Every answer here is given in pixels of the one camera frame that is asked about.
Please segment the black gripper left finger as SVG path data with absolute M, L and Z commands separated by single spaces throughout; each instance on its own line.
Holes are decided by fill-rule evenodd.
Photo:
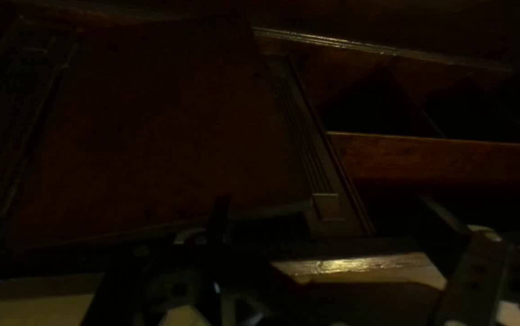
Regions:
M 274 311 L 285 275 L 267 259 L 232 246 L 230 197 L 216 199 L 203 244 L 145 246 L 105 271 L 82 326 L 158 326 L 172 308 L 192 306 L 219 326 L 239 299 Z

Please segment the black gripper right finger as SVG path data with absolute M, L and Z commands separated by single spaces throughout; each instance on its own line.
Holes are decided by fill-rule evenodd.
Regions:
M 430 217 L 417 241 L 446 279 L 431 326 L 506 326 L 504 304 L 520 311 L 520 230 L 466 224 L 433 197 L 419 201 Z

